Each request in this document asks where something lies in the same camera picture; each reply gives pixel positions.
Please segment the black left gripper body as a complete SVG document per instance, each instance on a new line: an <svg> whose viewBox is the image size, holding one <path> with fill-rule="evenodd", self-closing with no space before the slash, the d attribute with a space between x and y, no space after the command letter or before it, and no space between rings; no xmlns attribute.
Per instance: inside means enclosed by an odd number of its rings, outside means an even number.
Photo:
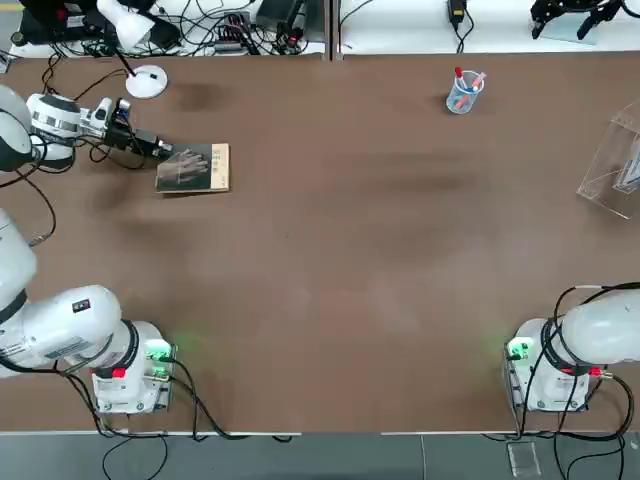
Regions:
<svg viewBox="0 0 640 480"><path fill-rule="evenodd" d="M111 122L106 127L103 144L121 151L134 151L134 135L131 126L128 123Z"/></svg>

